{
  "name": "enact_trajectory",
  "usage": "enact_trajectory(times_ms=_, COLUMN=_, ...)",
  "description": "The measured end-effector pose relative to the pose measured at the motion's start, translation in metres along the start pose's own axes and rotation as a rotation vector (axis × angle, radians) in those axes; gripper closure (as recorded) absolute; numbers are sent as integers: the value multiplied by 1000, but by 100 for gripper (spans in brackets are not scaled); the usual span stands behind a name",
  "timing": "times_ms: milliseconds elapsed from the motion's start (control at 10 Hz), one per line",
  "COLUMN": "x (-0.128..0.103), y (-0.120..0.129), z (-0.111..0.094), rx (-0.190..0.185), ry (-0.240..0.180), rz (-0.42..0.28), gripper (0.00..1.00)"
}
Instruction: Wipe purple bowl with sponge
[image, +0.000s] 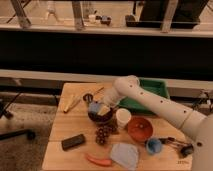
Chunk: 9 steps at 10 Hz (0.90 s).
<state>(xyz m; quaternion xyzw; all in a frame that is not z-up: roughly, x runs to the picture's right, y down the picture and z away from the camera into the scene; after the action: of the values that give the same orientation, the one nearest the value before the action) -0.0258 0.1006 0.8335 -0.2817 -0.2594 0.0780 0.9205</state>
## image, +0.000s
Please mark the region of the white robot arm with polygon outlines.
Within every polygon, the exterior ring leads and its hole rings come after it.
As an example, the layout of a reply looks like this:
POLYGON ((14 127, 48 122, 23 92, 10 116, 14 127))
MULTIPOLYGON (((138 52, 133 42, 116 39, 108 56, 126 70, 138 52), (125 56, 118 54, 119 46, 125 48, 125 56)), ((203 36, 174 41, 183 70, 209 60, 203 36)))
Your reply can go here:
POLYGON ((103 103, 114 107, 125 97, 165 119, 194 142, 191 171, 213 171, 213 114, 206 116, 151 93, 140 87, 139 79, 134 75, 116 78, 105 91, 103 103))

